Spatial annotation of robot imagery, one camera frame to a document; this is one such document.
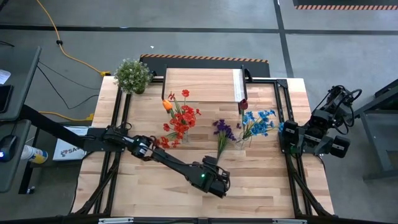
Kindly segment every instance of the wooden table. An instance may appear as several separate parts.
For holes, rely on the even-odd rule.
[[[310,117],[304,81],[301,78],[290,78],[287,81],[295,120],[303,124]],[[170,118],[162,106],[161,91],[161,84],[150,84],[144,94],[132,96],[128,117],[128,122],[132,124],[130,136],[167,134],[163,130],[163,124]],[[247,91],[249,110],[276,110],[272,85],[248,84]],[[102,128],[111,123],[116,92],[117,86],[113,78],[104,77],[95,111],[94,127]],[[189,130],[189,142],[176,149],[168,149],[167,152],[184,162],[201,162],[205,155],[216,155],[217,138],[213,135],[212,122],[225,119],[228,124],[235,126],[239,121],[237,105],[219,102],[189,105],[199,108],[202,115],[197,118],[197,125]],[[120,107],[118,124],[123,107],[124,103]],[[272,120],[278,124],[278,117],[273,117]],[[103,152],[95,152],[83,161],[73,211],[78,210],[97,187],[103,157]],[[333,213],[322,163],[312,155],[303,155],[302,159],[309,189],[324,208]],[[112,216],[294,217],[285,158],[280,153],[276,130],[271,131],[268,137],[254,137],[250,147],[243,151],[237,151],[232,144],[229,145],[221,156],[219,165],[231,172],[231,188],[222,199],[192,187],[182,175],[160,163],[142,162],[124,152],[119,167]],[[300,190],[298,195],[300,208],[304,211]]]

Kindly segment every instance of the gray floor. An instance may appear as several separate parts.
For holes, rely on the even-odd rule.
[[[286,29],[398,29],[397,11],[298,11],[291,0],[279,2]],[[55,23],[65,26],[277,29],[273,0],[43,0],[42,3]],[[0,24],[49,25],[50,22],[35,1],[13,0],[0,12]],[[138,58],[140,54],[211,55],[268,59],[271,76],[286,77],[279,34],[68,31],[60,35],[68,53],[100,70],[114,71],[122,59]],[[97,73],[62,55],[52,31],[0,30],[0,39],[18,47],[40,45],[43,63],[84,85],[101,85]],[[287,35],[294,76],[305,79],[312,108],[327,89],[337,84],[364,90],[354,108],[371,100],[375,91],[398,78],[397,43],[398,35]],[[98,92],[66,82],[46,68],[44,72],[70,106]],[[43,76],[36,73],[27,104],[41,111],[85,118],[94,113],[96,100],[68,110]],[[398,180],[363,182],[364,174],[379,170],[375,153],[359,120],[348,137],[351,148],[344,159],[324,157],[335,213],[345,218],[397,223]],[[0,194],[0,220],[66,215],[73,200],[77,173],[78,167],[37,170],[34,195],[16,195],[15,190]]]

